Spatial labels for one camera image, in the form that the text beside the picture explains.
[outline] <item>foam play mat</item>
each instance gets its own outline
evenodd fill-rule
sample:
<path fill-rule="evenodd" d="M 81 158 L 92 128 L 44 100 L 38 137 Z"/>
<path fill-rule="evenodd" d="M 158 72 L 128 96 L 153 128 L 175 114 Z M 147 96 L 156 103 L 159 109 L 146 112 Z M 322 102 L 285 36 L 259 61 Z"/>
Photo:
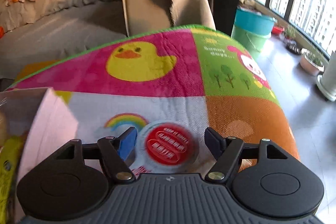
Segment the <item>foam play mat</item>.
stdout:
<path fill-rule="evenodd" d="M 84 143 L 138 132 L 140 172 L 207 172 L 204 130 L 298 157 L 285 115 L 258 64 L 227 35 L 188 25 L 112 42 L 62 60 L 13 88 L 53 87 L 79 121 Z"/>

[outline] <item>red round sticker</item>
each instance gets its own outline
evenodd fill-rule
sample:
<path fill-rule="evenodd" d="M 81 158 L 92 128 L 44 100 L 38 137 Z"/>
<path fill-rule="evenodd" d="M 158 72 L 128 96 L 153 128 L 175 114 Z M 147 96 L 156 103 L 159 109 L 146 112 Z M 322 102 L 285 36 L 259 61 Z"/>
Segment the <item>red round sticker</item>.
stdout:
<path fill-rule="evenodd" d="M 176 124 L 163 123 L 149 132 L 146 151 L 158 163 L 179 165 L 193 153 L 191 134 Z"/>

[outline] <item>red bowl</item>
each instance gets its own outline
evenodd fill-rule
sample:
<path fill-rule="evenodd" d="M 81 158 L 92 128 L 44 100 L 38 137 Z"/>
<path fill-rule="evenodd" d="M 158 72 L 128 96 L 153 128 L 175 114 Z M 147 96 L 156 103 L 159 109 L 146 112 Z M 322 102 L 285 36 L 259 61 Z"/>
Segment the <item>red bowl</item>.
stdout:
<path fill-rule="evenodd" d="M 272 34 L 280 35 L 284 30 L 283 27 L 273 26 Z"/>

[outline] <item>sofa cushion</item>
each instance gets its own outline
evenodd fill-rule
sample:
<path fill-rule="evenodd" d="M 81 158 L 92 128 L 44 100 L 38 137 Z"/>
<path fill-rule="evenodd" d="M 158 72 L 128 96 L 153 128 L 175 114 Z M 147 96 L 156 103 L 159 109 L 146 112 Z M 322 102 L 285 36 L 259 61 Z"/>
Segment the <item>sofa cushion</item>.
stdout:
<path fill-rule="evenodd" d="M 8 32 L 0 40 L 0 78 L 25 65 L 60 60 L 126 37 L 121 1 L 72 7 Z"/>

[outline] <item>rubber duck illustration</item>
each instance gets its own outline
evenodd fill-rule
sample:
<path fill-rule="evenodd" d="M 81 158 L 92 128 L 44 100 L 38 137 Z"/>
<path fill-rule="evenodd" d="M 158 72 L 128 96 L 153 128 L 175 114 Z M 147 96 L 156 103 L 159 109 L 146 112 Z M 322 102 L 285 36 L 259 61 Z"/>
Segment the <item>rubber duck illustration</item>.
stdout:
<path fill-rule="evenodd" d="M 175 64 L 176 56 L 158 56 L 149 42 L 129 42 L 117 47 L 110 55 L 106 70 L 112 77 L 130 82 L 151 81 L 165 76 Z"/>

